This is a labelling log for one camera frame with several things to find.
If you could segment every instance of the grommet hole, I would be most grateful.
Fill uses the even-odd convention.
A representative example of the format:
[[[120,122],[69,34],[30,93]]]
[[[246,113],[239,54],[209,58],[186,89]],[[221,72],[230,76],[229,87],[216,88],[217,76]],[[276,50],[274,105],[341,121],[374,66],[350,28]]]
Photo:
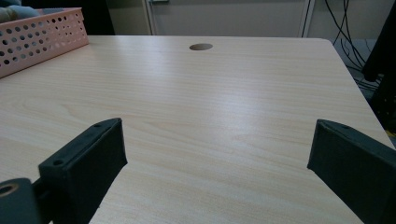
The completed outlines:
[[[213,48],[213,45],[211,44],[195,44],[190,46],[190,49],[192,50],[207,50],[211,48]]]

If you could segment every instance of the table surface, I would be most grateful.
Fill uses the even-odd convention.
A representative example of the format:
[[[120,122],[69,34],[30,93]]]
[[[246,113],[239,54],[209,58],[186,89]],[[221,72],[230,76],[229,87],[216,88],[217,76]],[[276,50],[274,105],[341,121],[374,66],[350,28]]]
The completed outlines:
[[[129,163],[92,223],[360,223],[306,169],[316,120],[392,144],[330,42],[89,39],[0,79],[1,181],[36,180],[40,162],[120,117]]]

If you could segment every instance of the pink basket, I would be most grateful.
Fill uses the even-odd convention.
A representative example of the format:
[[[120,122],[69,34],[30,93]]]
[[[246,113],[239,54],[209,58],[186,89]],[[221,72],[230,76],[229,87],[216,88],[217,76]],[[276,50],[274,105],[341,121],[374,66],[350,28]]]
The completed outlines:
[[[0,24],[0,77],[88,45],[83,20],[76,7]]]

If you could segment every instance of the gray floor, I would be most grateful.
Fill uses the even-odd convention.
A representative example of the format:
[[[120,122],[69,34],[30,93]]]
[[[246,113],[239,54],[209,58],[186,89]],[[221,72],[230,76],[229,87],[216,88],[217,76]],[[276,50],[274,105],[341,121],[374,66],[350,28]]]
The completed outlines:
[[[355,49],[360,53],[361,57],[364,60],[367,60],[367,58],[370,56],[371,50],[375,45],[375,41],[376,40],[374,39],[355,39],[352,41],[352,43]],[[349,43],[343,40],[342,44],[343,46],[341,45],[341,41],[337,40],[334,44],[334,48],[337,50],[347,69],[349,70],[350,75],[352,75],[355,79],[357,85],[361,89],[361,93],[364,95],[364,98],[366,98],[367,101],[370,101],[370,99],[373,97],[375,87],[378,86],[379,80],[377,82],[366,81],[364,79],[364,75],[360,71],[349,68],[348,66],[358,68],[358,66],[364,65],[364,61],[361,60],[358,62],[357,58],[359,58],[359,56],[355,57],[352,47]],[[390,136],[389,138],[396,147],[396,137]]]

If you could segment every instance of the black object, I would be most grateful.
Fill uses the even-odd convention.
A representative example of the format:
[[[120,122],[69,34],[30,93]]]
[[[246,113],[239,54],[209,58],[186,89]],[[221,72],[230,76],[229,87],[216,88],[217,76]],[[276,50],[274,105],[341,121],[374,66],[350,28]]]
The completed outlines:
[[[396,2],[382,27],[362,72],[368,81],[378,74],[384,77],[370,100],[370,106],[382,126],[396,133]]]
[[[395,150],[319,119],[307,167],[364,223],[396,223]]]
[[[82,7],[87,35],[114,35],[106,0],[22,0],[32,8]]]
[[[376,81],[378,74],[396,76],[396,2],[382,27],[381,34],[363,66],[364,78]]]
[[[40,178],[0,183],[0,223],[89,223],[127,163],[121,119],[108,119],[55,152]]]

